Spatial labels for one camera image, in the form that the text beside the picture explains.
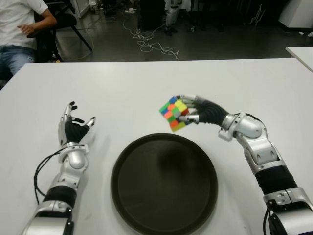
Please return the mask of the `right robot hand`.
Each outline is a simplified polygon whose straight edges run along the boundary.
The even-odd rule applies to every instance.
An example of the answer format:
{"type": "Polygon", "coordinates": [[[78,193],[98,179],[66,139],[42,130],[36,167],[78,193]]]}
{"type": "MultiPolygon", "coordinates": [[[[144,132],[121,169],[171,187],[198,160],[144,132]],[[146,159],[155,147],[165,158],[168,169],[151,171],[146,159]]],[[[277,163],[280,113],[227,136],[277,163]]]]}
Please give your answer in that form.
{"type": "Polygon", "coordinates": [[[187,108],[194,111],[190,114],[180,115],[178,119],[183,122],[208,123],[222,127],[222,123],[229,112],[220,105],[198,95],[180,94],[176,96],[187,108]]]}

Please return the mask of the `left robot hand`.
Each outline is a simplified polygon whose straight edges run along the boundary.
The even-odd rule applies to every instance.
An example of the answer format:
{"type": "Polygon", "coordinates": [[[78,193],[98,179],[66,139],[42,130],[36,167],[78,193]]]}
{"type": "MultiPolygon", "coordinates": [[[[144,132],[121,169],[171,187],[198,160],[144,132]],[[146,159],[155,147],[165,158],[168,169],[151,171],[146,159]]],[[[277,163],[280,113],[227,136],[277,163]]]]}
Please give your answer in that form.
{"type": "Polygon", "coordinates": [[[92,117],[89,121],[73,117],[72,111],[78,106],[75,101],[66,105],[58,124],[58,140],[61,147],[69,143],[79,144],[82,138],[88,133],[92,126],[95,125],[96,117],[92,117]]]}

